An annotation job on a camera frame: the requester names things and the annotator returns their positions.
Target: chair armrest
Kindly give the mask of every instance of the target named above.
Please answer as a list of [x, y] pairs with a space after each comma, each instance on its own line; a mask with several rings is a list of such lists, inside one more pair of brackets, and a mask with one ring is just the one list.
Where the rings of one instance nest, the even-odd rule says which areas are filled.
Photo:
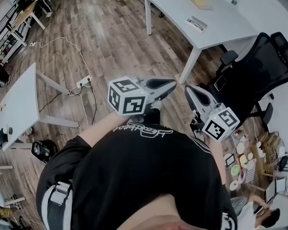
[[224, 69], [225, 66], [228, 66], [229, 64], [231, 64], [235, 59], [238, 58], [238, 54], [233, 51], [230, 50], [228, 52], [226, 52], [221, 58], [221, 66], [219, 67], [219, 69], [216, 71], [216, 75], [220, 75], [221, 71]]

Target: notebook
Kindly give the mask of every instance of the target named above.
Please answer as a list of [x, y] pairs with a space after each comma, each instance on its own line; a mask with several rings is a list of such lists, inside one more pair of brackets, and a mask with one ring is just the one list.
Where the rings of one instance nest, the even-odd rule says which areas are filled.
[[200, 10], [211, 10], [212, 6], [206, 0], [191, 0]]

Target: black mesh chair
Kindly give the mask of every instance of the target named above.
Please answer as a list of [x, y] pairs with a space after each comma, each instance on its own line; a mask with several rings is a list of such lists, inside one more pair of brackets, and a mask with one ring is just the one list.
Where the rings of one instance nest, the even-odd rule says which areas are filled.
[[[216, 77], [204, 88], [219, 103], [233, 110], [240, 120], [240, 126], [264, 95], [288, 82], [288, 42], [280, 32], [271, 36], [260, 33], [248, 54], [235, 62], [237, 57], [234, 51], [226, 52], [221, 58], [222, 65]], [[226, 83], [217, 90], [215, 83], [220, 77], [223, 81], [224, 77]], [[265, 124], [269, 122], [272, 111], [269, 105], [265, 113], [258, 114]]]

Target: black t-shirt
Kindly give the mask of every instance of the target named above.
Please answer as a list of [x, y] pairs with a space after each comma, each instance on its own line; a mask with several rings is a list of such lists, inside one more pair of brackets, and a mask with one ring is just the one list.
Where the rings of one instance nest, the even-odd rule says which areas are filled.
[[237, 229], [237, 218], [209, 148], [160, 125], [128, 123], [93, 149], [81, 138], [67, 142], [45, 166], [36, 205], [58, 181], [72, 179], [73, 230], [116, 230], [162, 194], [175, 198], [180, 217], [208, 230]]

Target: shoe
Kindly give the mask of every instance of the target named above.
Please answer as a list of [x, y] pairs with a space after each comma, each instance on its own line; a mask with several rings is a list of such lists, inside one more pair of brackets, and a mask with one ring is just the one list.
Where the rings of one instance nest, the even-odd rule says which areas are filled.
[[152, 104], [152, 109], [158, 109], [159, 111], [161, 110], [162, 107], [162, 102], [161, 101], [156, 101]]
[[49, 12], [48, 14], [46, 14], [46, 17], [49, 18], [50, 16], [52, 16], [53, 12]]

